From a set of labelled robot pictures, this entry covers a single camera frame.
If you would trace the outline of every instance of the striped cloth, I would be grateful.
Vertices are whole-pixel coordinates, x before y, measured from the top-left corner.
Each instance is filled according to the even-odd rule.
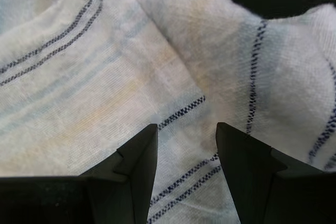
[[[0,6],[1,176],[78,175],[157,123],[148,223],[239,223],[217,122],[336,170],[331,5],[277,20],[230,0]]]

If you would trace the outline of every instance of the woven texture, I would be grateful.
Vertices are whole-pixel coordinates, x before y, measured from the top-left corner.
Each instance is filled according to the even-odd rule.
[[[231,0],[26,1],[0,0],[1,176],[78,175],[157,123],[148,223],[239,223],[217,122],[336,170],[332,5],[265,20]]]

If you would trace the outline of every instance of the black plastic piece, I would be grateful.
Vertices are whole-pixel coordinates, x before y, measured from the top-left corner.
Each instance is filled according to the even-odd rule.
[[[146,223],[157,139],[151,124],[78,177],[1,178],[0,223]]]
[[[336,223],[336,174],[218,123],[220,163],[241,224]]]

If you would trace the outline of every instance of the white cloth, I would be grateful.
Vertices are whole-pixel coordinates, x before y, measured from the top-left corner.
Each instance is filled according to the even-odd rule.
[[[335,170],[331,5],[278,20],[230,0],[0,0],[0,10],[1,176],[78,175],[157,123],[148,223],[239,223],[217,122]]]

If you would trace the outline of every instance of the stitched stripe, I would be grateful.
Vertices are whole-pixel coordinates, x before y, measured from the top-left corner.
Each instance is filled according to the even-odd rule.
[[[46,57],[44,57],[42,60],[40,60],[38,63],[26,68],[25,70],[16,73],[15,75],[9,77],[8,79],[0,82],[0,86],[3,86],[13,80],[15,80],[16,78],[23,76],[26,73],[29,73],[31,71],[33,71],[34,69],[40,67],[41,65],[43,65],[47,60],[49,60],[51,57],[53,57],[54,55],[56,55],[57,53],[67,49],[69,46],[71,46],[77,39],[79,39],[88,29],[89,27],[92,25],[93,21],[99,16],[99,14],[102,11],[102,7],[103,7],[103,0],[99,0],[100,4],[99,7],[97,9],[97,11],[95,12],[95,14],[89,19],[89,21],[87,22],[87,24],[85,25],[85,27],[83,28],[83,30],[78,33],[72,40],[70,40],[69,42],[67,42],[66,44],[62,45],[61,47],[57,48],[56,50],[52,51],[51,53],[49,53]]]
[[[257,65],[258,58],[261,50],[262,40],[264,38],[264,33],[266,31],[267,21],[262,20],[260,26],[258,27],[257,37],[254,41],[252,53],[251,53],[251,72],[250,72],[250,96],[249,96],[249,112],[247,116],[246,123],[246,133],[250,134],[252,131],[252,124],[254,120],[254,115],[256,113],[256,103],[257,103],[257,92],[256,92],[256,75],[257,75]]]
[[[204,165],[208,164],[209,162],[215,161],[218,159],[218,153],[213,155],[210,159],[205,159],[195,165],[193,168],[188,170],[184,175],[182,175],[181,178],[176,180],[173,184],[171,184],[169,187],[164,189],[162,192],[160,192],[157,196],[154,196],[151,199],[150,207],[152,207],[154,204],[156,204],[159,200],[170,194],[176,187],[180,186],[183,182],[185,182],[190,176],[192,176],[196,171],[198,171],[200,168],[202,168]]]
[[[190,103],[185,108],[180,109],[175,114],[172,114],[166,120],[164,120],[162,123],[160,123],[157,127],[157,130],[159,130],[159,131],[162,130],[163,128],[165,128],[166,126],[168,126],[169,124],[174,122],[176,119],[178,119],[180,116],[183,116],[183,115],[189,113],[189,111],[191,111],[192,109],[194,109],[195,107],[197,107],[198,105],[203,103],[204,101],[205,101],[205,96],[202,96],[202,97],[198,98],[197,100],[193,101],[192,103]]]
[[[152,215],[148,220],[147,224],[152,224],[159,220],[167,211],[175,207],[178,203],[185,200],[188,196],[190,196],[193,192],[199,189],[203,184],[205,184],[212,176],[217,174],[221,170],[221,166],[216,166],[213,170],[207,173],[204,177],[199,179],[191,188],[185,191],[183,194],[178,196],[176,199],[170,201],[167,205],[165,205],[160,211],[156,214]]]
[[[336,153],[333,156],[331,156],[329,161],[326,163],[326,165],[324,166],[324,170],[330,170],[335,166],[336,166]]]
[[[0,74],[6,72],[9,68],[12,68],[12,67],[18,65],[19,63],[22,63],[22,62],[26,61],[30,57],[39,54],[43,49],[49,47],[53,43],[55,43],[55,42],[59,41],[60,39],[64,38],[67,34],[69,34],[78,25],[81,17],[84,15],[84,13],[87,11],[87,9],[91,6],[92,3],[93,3],[93,0],[89,0],[86,3],[86,5],[77,14],[77,16],[75,18],[75,21],[72,22],[72,24],[65,31],[63,31],[61,34],[57,35],[53,39],[49,40],[48,42],[43,44],[41,47],[29,52],[28,54],[24,55],[23,57],[21,57],[17,60],[14,60],[11,63],[8,63],[4,67],[0,68]]]
[[[331,115],[329,117],[329,120],[321,133],[321,135],[318,137],[317,141],[314,143],[314,146],[312,150],[309,152],[309,163],[313,163],[314,157],[316,157],[317,152],[319,149],[328,141],[328,139],[331,137],[331,135],[335,132],[336,128],[336,71],[331,62],[329,62],[329,68],[331,71],[332,79],[334,82],[334,91],[335,91],[335,100],[334,100],[334,107],[331,111]]]

